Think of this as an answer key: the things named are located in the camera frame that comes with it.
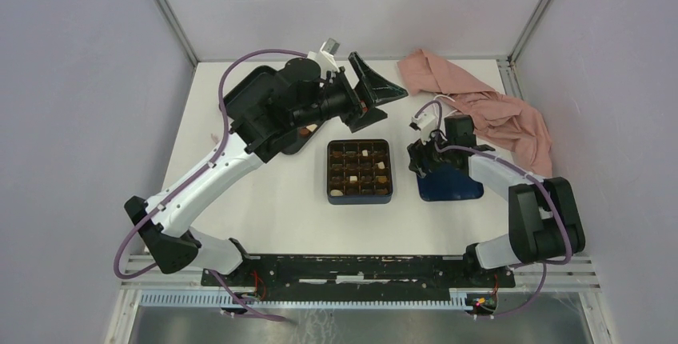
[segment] metal frame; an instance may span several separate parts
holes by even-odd
[[[532,16],[530,16],[530,19],[528,20],[527,24],[525,25],[525,28],[523,29],[522,33],[520,33],[520,36],[518,37],[518,41],[516,42],[516,45],[511,50],[511,54],[508,56],[509,62],[514,63],[520,57],[520,54],[522,53],[523,49],[525,48],[525,44],[528,42],[530,37],[532,37],[532,33],[534,32],[537,24],[539,24],[539,21],[541,20],[541,18],[544,16],[544,12],[548,8],[548,6],[551,4],[551,1],[552,0],[539,0],[539,2],[536,4],[536,7],[535,7],[534,11],[532,12]]]
[[[520,90],[520,84],[518,84],[515,66],[506,59],[497,60],[497,68],[499,68],[499,75],[501,76],[501,82],[504,84],[506,94],[525,100],[523,92]]]
[[[126,271],[140,270],[154,262],[148,254],[132,255],[126,263]],[[229,307],[235,306],[225,291],[214,287],[201,286],[201,268],[188,267],[176,274],[163,274],[158,268],[132,280],[122,282],[114,316],[111,320],[107,344],[126,344],[130,340],[134,319],[139,306],[184,306],[184,307]],[[533,264],[514,270],[515,288],[500,288],[499,293],[529,293],[541,279],[541,265]],[[250,287],[234,287],[234,292],[252,291]],[[490,292],[490,289],[450,289],[450,302],[410,303],[359,303],[359,302],[263,302],[263,308],[309,309],[419,309],[419,310],[463,310],[460,300],[466,294]],[[543,293],[578,293],[585,319],[594,344],[612,344],[610,325],[606,316],[600,283],[591,259],[574,256],[566,266],[548,266],[548,276]]]
[[[384,61],[384,60],[402,60],[407,56],[406,54],[402,54],[399,56],[362,56],[361,58],[367,62],[369,61]],[[487,55],[473,55],[473,56],[459,56],[459,55],[444,55],[440,54],[442,58],[445,60],[505,60],[508,56],[505,54],[487,54]],[[334,59],[336,61],[346,61],[348,60],[348,55],[346,56],[335,56]],[[199,62],[234,62],[236,59],[235,58],[208,58],[204,60],[199,60]],[[271,56],[271,57],[266,57],[261,56],[257,57],[258,62],[283,62],[287,60],[285,56],[281,57],[276,57],[276,56]]]
[[[181,28],[181,24],[179,24],[179,20],[177,19],[177,16],[174,14],[174,11],[172,10],[170,3],[167,2],[167,0],[154,0],[154,1],[155,4],[158,6],[158,9],[160,10],[162,17],[164,17],[165,20],[167,21],[167,24],[169,24],[169,28],[172,30],[172,33],[174,33],[174,37],[177,38],[179,44],[181,45],[181,48],[183,48],[186,58],[188,58],[193,68],[197,67],[198,60],[195,51],[193,50],[193,47],[190,45],[189,39],[186,37],[186,33],[184,32],[183,28]]]
[[[135,272],[152,264],[150,255],[130,256],[126,271]],[[541,266],[533,264],[514,270],[516,279],[515,288],[501,288],[500,292],[522,293],[536,288],[541,280]],[[121,284],[121,290],[214,290],[210,286],[202,286],[200,280],[202,268],[188,267],[176,274],[163,274],[156,267],[149,272],[134,278],[125,280]],[[234,287],[235,292],[251,291],[248,287]],[[464,293],[482,293],[491,291],[482,288],[458,288],[453,291]],[[600,283],[596,277],[591,259],[585,256],[574,256],[567,266],[548,266],[548,276],[542,292],[600,292]]]

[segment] metal grate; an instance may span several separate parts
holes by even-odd
[[[466,293],[450,292],[449,301],[417,302],[251,302],[253,308],[342,309],[342,310],[471,310]],[[144,290],[140,306],[238,308],[223,290]]]

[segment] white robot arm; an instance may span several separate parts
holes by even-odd
[[[470,266],[491,270],[549,262],[584,249],[584,231],[567,180],[532,174],[488,146],[478,146],[468,115],[447,117],[444,137],[431,124],[439,124],[436,115],[415,117],[410,124],[421,135],[408,146],[409,169],[424,178],[438,166],[452,164],[508,202],[508,233],[468,246],[464,257]]]
[[[139,234],[163,273],[199,266],[230,274],[242,262],[237,241],[195,230],[191,225],[197,216],[237,180],[295,143],[301,127],[338,116],[355,132],[387,117],[377,106],[407,96],[356,53],[349,60],[359,83],[351,87],[344,68],[334,61],[338,46],[330,39],[318,52],[293,58],[279,71],[254,70],[234,89],[256,98],[245,111],[229,113],[234,119],[223,151],[218,156],[218,149],[210,151],[161,193],[146,200],[132,197],[125,204],[135,225],[148,219]]]

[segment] red wire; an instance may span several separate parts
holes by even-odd
[[[266,297],[266,284],[264,283],[264,280],[259,277],[256,270],[253,270],[252,274],[254,275],[254,293],[258,294],[259,283],[261,283],[261,285],[264,287],[264,292],[263,292],[263,294],[261,294],[261,298],[260,298],[260,300],[263,300]]]
[[[494,275],[494,288],[492,289],[491,295],[493,296],[493,295],[497,294],[498,290],[499,290],[499,278],[495,274]]]

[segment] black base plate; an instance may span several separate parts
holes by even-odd
[[[254,286],[256,271],[265,284],[265,300],[270,301],[448,301],[450,288],[492,289],[496,282],[500,288],[516,286],[506,268],[466,274],[461,256],[260,254],[250,258],[225,277],[226,284]],[[360,284],[341,278],[360,274],[364,278]],[[219,286],[216,278],[204,272],[201,284]],[[257,293],[263,294],[261,283]]]

